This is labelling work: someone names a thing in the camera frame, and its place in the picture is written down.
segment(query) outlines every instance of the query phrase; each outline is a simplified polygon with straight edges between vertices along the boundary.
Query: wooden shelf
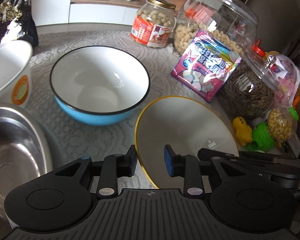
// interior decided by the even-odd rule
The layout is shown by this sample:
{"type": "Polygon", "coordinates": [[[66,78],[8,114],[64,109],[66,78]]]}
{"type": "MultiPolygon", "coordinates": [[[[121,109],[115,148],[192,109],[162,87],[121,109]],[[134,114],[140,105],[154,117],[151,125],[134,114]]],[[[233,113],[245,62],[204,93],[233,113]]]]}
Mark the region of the wooden shelf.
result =
{"type": "Polygon", "coordinates": [[[145,0],[139,1],[124,1],[124,0],[71,0],[71,3],[76,4],[107,4],[107,5],[117,5],[130,8],[141,8],[145,4],[145,0]]]}

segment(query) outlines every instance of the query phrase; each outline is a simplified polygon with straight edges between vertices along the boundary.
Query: seeds in jar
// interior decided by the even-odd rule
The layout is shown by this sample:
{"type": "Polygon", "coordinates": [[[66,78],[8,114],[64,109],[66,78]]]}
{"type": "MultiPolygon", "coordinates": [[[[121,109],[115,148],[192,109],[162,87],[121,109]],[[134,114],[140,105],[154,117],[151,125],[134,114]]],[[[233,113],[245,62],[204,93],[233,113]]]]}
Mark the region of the seeds in jar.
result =
{"type": "Polygon", "coordinates": [[[292,122],[282,116],[279,109],[274,108],[268,117],[268,127],[271,135],[278,142],[285,142],[292,136],[292,122]]]}
{"type": "MultiPolygon", "coordinates": [[[[178,42],[185,37],[185,35],[189,34],[190,37],[193,39],[197,33],[199,29],[203,29],[208,31],[208,28],[206,25],[203,24],[197,24],[194,23],[192,25],[190,25],[189,27],[184,26],[183,24],[179,24],[177,25],[176,29],[175,29],[175,41],[174,41],[174,45],[176,50],[180,53],[183,54],[186,50],[186,48],[184,49],[184,45],[179,46],[178,42]]],[[[217,39],[218,41],[222,42],[226,47],[228,47],[229,49],[233,50],[234,52],[236,52],[239,55],[243,55],[243,50],[240,46],[237,45],[237,43],[235,41],[231,41],[229,36],[224,34],[223,31],[219,31],[219,30],[215,30],[213,32],[210,32],[212,34],[212,36],[217,39]]],[[[183,41],[188,41],[188,45],[192,42],[192,40],[189,42],[190,39],[184,39],[183,41]]]]}
{"type": "Polygon", "coordinates": [[[242,60],[219,90],[218,99],[230,119],[253,120],[271,109],[274,91],[242,60]]]}
{"type": "Polygon", "coordinates": [[[173,27],[174,20],[167,17],[165,14],[159,12],[158,10],[139,10],[137,15],[140,16],[143,20],[151,22],[156,25],[161,25],[164,27],[173,27]]]}

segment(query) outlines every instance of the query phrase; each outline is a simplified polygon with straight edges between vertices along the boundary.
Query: white paper bowl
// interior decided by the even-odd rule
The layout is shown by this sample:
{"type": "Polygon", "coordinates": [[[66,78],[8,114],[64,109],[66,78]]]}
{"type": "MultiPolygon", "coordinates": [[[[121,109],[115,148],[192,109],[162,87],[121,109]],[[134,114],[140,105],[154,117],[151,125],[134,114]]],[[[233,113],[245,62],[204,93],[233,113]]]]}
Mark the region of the white paper bowl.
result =
{"type": "Polygon", "coordinates": [[[215,141],[214,150],[238,155],[236,143],[224,123],[207,107],[189,98],[168,96],[152,101],[141,112],[135,129],[140,164],[154,186],[181,188],[183,178],[171,178],[163,148],[170,144],[176,154],[195,155],[215,141]]]}
{"type": "Polygon", "coordinates": [[[26,106],[32,90],[31,57],[32,46],[26,41],[0,44],[0,103],[26,106]]]}
{"type": "Polygon", "coordinates": [[[63,55],[50,84],[60,107],[80,122],[110,125],[133,113],[149,93],[143,64],[127,52],[88,46],[63,55]]]}

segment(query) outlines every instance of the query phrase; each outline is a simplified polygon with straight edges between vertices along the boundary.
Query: white bowl with yellow rim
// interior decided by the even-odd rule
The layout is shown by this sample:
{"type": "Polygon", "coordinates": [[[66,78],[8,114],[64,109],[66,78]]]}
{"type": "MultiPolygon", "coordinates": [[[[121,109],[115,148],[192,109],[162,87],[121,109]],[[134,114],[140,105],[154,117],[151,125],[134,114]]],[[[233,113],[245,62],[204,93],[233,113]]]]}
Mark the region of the white bowl with yellow rim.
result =
{"type": "Polygon", "coordinates": [[[203,104],[185,97],[158,98],[141,112],[135,128],[135,146],[144,172],[158,188],[181,188],[183,178],[171,178],[163,148],[170,144],[176,154],[195,155],[201,148],[238,155],[225,124],[203,104]]]}
{"type": "Polygon", "coordinates": [[[0,44],[0,103],[25,107],[31,94],[32,46],[26,41],[0,44]]]}

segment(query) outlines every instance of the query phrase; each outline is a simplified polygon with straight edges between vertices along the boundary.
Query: sticker label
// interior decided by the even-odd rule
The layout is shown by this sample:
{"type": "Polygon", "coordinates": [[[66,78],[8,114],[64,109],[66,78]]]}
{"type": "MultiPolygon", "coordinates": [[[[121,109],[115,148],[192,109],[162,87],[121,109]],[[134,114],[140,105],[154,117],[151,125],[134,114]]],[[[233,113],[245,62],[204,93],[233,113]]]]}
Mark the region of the sticker label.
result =
{"type": "Polygon", "coordinates": [[[17,106],[22,105],[26,101],[28,97],[28,93],[29,93],[29,80],[28,80],[28,76],[24,75],[18,80],[18,82],[16,83],[16,85],[12,90],[12,94],[11,94],[12,103],[14,103],[17,106]]]}
{"type": "Polygon", "coordinates": [[[131,30],[131,37],[141,44],[162,48],[167,44],[172,29],[173,27],[156,25],[136,16],[131,30]]]}
{"type": "Polygon", "coordinates": [[[199,30],[171,75],[210,102],[240,61],[236,52],[199,30]]]}

